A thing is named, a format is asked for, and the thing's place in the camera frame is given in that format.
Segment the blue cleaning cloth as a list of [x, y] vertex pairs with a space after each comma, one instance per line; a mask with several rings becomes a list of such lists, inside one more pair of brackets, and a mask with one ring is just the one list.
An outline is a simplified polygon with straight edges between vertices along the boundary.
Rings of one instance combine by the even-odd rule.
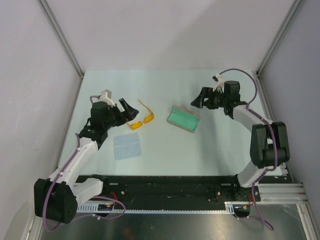
[[139, 157], [142, 154], [139, 134], [130, 133], [115, 136], [113, 149], [116, 161]]

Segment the grey glasses case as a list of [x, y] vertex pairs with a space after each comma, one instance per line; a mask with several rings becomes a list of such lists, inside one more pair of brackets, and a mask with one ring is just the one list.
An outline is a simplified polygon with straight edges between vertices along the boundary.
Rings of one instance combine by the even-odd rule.
[[200, 115], [178, 105], [171, 106], [167, 122], [180, 129], [194, 133], [200, 122]]

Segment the orange sunglasses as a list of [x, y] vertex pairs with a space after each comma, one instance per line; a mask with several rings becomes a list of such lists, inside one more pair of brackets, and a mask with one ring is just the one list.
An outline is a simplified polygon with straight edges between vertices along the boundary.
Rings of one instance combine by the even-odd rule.
[[155, 119], [154, 112], [147, 105], [145, 105], [140, 99], [138, 101], [141, 105], [143, 105], [147, 109], [148, 115], [146, 115], [142, 120], [134, 121], [134, 122], [127, 122], [126, 123], [127, 126], [132, 131], [135, 131], [135, 130], [141, 128], [143, 125], [148, 124]]

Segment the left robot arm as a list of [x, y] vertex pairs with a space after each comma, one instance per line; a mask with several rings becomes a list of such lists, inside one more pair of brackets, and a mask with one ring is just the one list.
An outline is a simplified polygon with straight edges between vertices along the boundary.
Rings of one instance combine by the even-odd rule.
[[92, 198], [105, 200], [110, 196], [111, 188], [97, 177], [89, 177], [79, 185], [75, 183], [107, 139], [108, 131], [125, 125], [139, 114], [123, 98], [119, 102], [122, 110], [110, 98], [94, 102], [85, 126], [76, 134], [76, 147], [69, 159], [48, 178], [39, 178], [35, 182], [34, 212], [44, 223], [51, 220], [68, 224], [74, 219], [78, 206]]

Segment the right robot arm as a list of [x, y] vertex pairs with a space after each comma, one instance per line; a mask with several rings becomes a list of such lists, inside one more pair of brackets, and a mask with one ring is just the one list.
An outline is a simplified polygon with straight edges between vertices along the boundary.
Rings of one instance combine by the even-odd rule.
[[290, 159], [290, 148], [285, 123], [264, 118], [249, 103], [241, 101], [240, 83], [230, 80], [216, 83], [215, 87], [203, 87], [190, 103], [198, 109], [222, 108], [226, 116], [242, 124], [250, 133], [250, 162], [236, 175], [237, 184], [230, 188], [231, 196], [242, 201], [268, 172]]

